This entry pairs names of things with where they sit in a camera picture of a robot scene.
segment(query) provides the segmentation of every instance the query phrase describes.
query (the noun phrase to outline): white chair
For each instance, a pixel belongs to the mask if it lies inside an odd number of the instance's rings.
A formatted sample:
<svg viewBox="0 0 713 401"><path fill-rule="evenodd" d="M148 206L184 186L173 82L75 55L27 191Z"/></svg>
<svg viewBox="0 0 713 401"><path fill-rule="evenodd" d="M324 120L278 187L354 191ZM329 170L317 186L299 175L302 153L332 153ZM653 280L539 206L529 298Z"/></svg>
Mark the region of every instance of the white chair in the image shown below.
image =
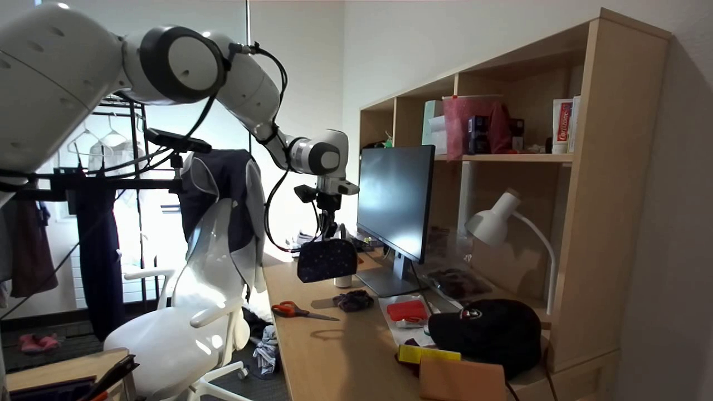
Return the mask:
<svg viewBox="0 0 713 401"><path fill-rule="evenodd" d="M158 309L142 314L104 338L104 351L125 347L136 355L134 392L141 400L191 400L214 394L245 401L208 381L242 373L227 365L231 352L245 347L250 327L242 318L242 275L227 250L231 201L214 202L191 234L182 270L145 270L134 276L166 276Z"/></svg>

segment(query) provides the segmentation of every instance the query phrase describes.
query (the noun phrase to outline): yellow object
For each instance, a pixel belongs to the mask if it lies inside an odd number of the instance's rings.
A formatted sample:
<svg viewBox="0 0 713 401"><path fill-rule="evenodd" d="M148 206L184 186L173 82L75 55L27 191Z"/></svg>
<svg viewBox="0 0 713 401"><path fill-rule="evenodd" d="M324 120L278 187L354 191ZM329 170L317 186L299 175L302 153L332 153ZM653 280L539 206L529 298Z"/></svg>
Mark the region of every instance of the yellow object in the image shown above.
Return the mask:
<svg viewBox="0 0 713 401"><path fill-rule="evenodd" d="M450 351L438 351L438 347L398 346L396 360L398 360L398 364L419 365L423 360L460 362L460 352L450 352Z"/></svg>

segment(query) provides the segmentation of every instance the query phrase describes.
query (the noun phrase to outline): black bag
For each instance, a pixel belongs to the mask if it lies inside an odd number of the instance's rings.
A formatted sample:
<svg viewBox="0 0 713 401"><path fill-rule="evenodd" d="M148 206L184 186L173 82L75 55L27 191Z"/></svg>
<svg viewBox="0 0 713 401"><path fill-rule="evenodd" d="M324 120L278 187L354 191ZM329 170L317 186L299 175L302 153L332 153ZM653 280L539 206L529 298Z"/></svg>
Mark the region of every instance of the black bag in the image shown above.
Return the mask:
<svg viewBox="0 0 713 401"><path fill-rule="evenodd" d="M295 276L302 283L350 276L356 273L356 250L350 241L329 239L299 250Z"/></svg>
<svg viewBox="0 0 713 401"><path fill-rule="evenodd" d="M542 362L539 316L513 298L480 298L458 314L432 314L428 331L437 347L504 365L507 381Z"/></svg>

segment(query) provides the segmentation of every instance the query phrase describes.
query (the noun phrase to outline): floor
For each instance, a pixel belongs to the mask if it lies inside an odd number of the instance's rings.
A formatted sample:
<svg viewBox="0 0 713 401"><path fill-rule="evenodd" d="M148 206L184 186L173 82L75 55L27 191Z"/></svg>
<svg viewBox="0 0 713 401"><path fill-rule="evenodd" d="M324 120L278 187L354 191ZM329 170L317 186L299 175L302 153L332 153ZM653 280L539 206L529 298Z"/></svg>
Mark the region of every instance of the floor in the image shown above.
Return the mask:
<svg viewBox="0 0 713 401"><path fill-rule="evenodd" d="M99 342L93 336L92 326L83 314L9 321L9 324L2 324L0 334L2 334L6 373L18 373L35 365L46 365L46 364L99 352ZM38 336L54 334L60 338L60 346L50 352L27 355L27 352L19 352L19 346L18 346L18 338L22 334L38 334ZM227 374L215 383L223 386L225 390L234 390L253 401L289 401L282 373L261 377L255 362L252 360L252 351L253 346L246 346L245 351L234 355L234 362L242 362L245 367L250 370L246 380Z"/></svg>

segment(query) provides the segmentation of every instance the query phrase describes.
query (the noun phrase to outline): desk lamp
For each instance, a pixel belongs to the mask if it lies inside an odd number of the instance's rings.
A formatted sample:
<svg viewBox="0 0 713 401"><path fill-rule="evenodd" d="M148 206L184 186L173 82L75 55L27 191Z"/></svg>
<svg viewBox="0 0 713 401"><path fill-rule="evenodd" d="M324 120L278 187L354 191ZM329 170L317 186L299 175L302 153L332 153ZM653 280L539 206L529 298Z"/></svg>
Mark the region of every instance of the desk lamp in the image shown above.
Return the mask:
<svg viewBox="0 0 713 401"><path fill-rule="evenodd" d="M475 236L477 241L491 247L491 246L499 246L506 241L507 219L514 216L517 220L525 223L537 234L537 239L543 243L543 247L548 250L548 256L550 256L548 298L546 298L546 314L550 316L552 297L554 297L554 276L557 276L554 253L552 253L552 246L546 241L546 236L537 229L537 225L529 219L514 211L517 206L518 206L517 195L513 190L507 190L497 198L497 202L490 210L477 211L467 220L466 229L470 236Z"/></svg>

